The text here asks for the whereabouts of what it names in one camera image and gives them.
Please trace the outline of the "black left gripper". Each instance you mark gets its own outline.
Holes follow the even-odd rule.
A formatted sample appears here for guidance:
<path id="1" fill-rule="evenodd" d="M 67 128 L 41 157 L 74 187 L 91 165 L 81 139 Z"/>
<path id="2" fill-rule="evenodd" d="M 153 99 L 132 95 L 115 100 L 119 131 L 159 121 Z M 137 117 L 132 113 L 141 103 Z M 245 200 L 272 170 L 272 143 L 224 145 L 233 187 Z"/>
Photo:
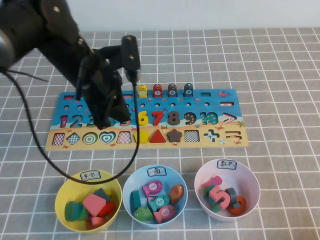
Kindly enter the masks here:
<path id="1" fill-rule="evenodd" d="M 86 101 L 96 127 L 100 130 L 110 127 L 109 116 L 120 123 L 129 121 L 131 115 L 118 73 L 123 67 L 122 52 L 79 51 L 76 57 L 76 100 Z"/>

